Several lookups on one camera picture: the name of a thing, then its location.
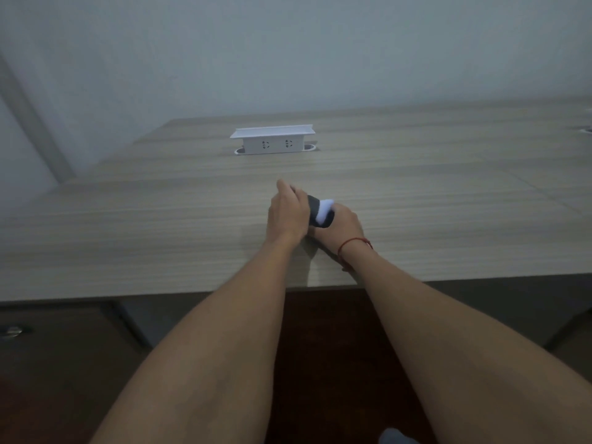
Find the left arm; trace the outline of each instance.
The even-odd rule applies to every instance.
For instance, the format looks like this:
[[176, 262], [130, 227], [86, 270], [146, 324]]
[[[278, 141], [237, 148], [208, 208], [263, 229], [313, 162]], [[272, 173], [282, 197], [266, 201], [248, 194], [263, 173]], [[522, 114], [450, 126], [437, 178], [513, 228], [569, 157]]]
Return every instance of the left arm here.
[[260, 251], [150, 353], [91, 444], [264, 441], [286, 270], [310, 213], [306, 193], [277, 188]]

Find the red string bracelet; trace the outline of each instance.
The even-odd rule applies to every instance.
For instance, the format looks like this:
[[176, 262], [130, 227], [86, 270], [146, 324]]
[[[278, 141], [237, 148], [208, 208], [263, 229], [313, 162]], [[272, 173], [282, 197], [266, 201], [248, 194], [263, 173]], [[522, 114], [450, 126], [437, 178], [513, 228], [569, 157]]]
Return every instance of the red string bracelet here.
[[372, 246], [372, 243], [370, 243], [370, 240], [367, 238], [363, 238], [363, 237], [354, 237], [354, 238], [350, 238], [349, 240], [345, 240], [343, 242], [343, 244], [341, 246], [339, 246], [339, 249], [337, 249], [337, 260], [339, 261], [339, 263], [341, 263], [341, 266], [343, 266], [343, 270], [344, 271], [348, 271], [348, 272], [352, 272], [353, 271], [353, 267], [346, 262], [342, 255], [341, 255], [341, 250], [343, 249], [343, 247], [348, 244], [350, 241], [353, 240], [360, 240], [363, 241], [364, 243], [366, 243], [368, 246], [370, 246], [371, 249], [374, 249], [374, 247]]

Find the white wall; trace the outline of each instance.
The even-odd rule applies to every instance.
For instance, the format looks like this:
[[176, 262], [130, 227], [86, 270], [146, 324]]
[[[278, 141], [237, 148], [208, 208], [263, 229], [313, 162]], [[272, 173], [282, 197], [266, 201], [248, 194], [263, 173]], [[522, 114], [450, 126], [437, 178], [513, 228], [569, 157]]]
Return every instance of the white wall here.
[[171, 118], [589, 95], [592, 0], [0, 0], [82, 171]]
[[0, 220], [56, 185], [0, 98]]

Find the hand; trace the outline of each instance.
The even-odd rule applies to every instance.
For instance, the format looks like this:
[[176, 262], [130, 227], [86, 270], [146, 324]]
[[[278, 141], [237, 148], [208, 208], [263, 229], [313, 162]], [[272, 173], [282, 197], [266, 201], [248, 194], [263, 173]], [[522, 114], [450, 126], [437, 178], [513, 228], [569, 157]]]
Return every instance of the hand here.
[[266, 243], [285, 243], [292, 251], [306, 235], [309, 217], [307, 194], [279, 179], [267, 215]]
[[337, 254], [339, 247], [350, 238], [363, 238], [364, 231], [358, 216], [344, 205], [333, 204], [333, 211], [335, 217], [329, 227], [310, 226], [308, 235], [319, 240], [333, 254]]

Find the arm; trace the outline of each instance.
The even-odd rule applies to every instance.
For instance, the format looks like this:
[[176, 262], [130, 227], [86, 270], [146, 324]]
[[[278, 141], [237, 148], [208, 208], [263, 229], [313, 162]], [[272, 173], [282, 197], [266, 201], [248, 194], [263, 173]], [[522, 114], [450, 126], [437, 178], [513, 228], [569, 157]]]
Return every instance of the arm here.
[[306, 193], [277, 189], [260, 251], [156, 346], [92, 444], [263, 442], [286, 269], [310, 214]]
[[[336, 206], [309, 233], [329, 250], [363, 237]], [[592, 385], [489, 316], [414, 279], [355, 240], [342, 256], [364, 280], [440, 443], [592, 442]]]

